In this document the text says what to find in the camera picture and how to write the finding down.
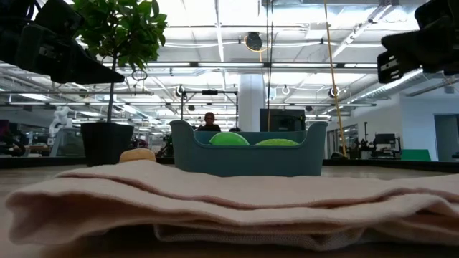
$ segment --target table surface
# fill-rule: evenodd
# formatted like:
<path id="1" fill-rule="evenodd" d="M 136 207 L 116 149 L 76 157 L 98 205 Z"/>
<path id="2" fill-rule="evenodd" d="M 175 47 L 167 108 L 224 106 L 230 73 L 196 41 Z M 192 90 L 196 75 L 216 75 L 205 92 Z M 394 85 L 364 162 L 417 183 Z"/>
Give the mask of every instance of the table surface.
<path id="1" fill-rule="evenodd" d="M 104 236 L 87 237 L 71 244 L 53 247 L 17 246 L 8 240 L 11 214 L 4 208 L 6 195 L 23 186 L 47 180 L 56 173 L 82 166 L 20 168 L 0 170 L 0 258 L 108 258 L 108 257 L 458 257 L 459 247 L 411 244 L 362 244 L 332 252 L 310 252 L 277 246 L 245 246 L 207 242 L 162 243 L 151 237 L 151 229 L 116 229 Z M 323 167 L 323 176 L 354 178 L 416 178 L 444 176 L 447 173 L 410 171 L 377 167 Z"/>

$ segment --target white column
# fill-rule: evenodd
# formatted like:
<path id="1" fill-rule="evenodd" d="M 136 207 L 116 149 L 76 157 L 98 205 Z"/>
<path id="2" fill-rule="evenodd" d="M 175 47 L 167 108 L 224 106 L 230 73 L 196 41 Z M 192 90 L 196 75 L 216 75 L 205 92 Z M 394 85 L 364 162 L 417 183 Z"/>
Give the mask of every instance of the white column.
<path id="1" fill-rule="evenodd" d="M 239 128 L 260 132 L 260 108 L 265 108 L 265 84 L 262 75 L 240 75 Z"/>

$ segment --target tree trunk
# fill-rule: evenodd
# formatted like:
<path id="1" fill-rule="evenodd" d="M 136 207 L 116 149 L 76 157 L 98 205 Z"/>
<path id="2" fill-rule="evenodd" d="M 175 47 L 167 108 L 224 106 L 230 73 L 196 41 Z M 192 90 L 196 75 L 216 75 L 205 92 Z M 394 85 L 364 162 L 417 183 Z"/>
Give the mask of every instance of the tree trunk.
<path id="1" fill-rule="evenodd" d="M 112 63 L 112 70 L 116 70 L 116 56 L 118 54 L 113 55 L 113 63 Z M 110 84 L 110 100 L 108 101 L 108 110 L 107 110 L 107 123 L 112 122 L 112 109 L 113 109 L 113 92 L 115 91 L 115 83 L 112 82 Z"/>

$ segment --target black pot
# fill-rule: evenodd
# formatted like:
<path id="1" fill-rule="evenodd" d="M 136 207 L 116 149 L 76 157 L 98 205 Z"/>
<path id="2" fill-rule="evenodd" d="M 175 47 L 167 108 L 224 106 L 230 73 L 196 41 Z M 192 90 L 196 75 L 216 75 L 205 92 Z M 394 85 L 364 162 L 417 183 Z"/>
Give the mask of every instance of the black pot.
<path id="1" fill-rule="evenodd" d="M 87 166 L 117 164 L 129 149 L 134 127 L 116 123 L 84 123 L 81 125 Z"/>

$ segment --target beige cloth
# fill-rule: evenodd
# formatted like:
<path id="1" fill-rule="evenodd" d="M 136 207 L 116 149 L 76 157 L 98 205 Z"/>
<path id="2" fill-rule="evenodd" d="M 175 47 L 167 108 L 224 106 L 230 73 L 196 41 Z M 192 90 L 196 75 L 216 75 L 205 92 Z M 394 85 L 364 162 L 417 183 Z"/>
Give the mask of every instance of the beige cloth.
<path id="1" fill-rule="evenodd" d="M 379 240 L 459 244 L 459 175 L 382 181 L 220 178 L 153 161 L 66 171 L 10 194 L 16 244 L 152 224 L 163 241 L 330 250 Z"/>

